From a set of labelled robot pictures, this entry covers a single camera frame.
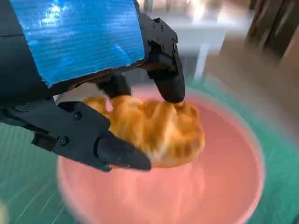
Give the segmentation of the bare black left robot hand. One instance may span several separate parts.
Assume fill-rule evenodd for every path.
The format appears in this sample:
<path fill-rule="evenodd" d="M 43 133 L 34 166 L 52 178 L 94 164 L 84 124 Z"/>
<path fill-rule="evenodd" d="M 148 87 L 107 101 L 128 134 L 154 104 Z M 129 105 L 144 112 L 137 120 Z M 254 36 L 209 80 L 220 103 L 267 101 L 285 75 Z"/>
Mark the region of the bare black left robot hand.
<path fill-rule="evenodd" d="M 82 102 L 54 96 L 94 82 L 109 97 L 130 93 L 123 71 L 147 71 L 162 97 L 179 103 L 185 80 L 178 37 L 135 0 L 3 0 L 0 3 L 0 120 L 34 133 L 32 143 L 108 172 L 150 170 L 146 155 L 109 131 Z"/>

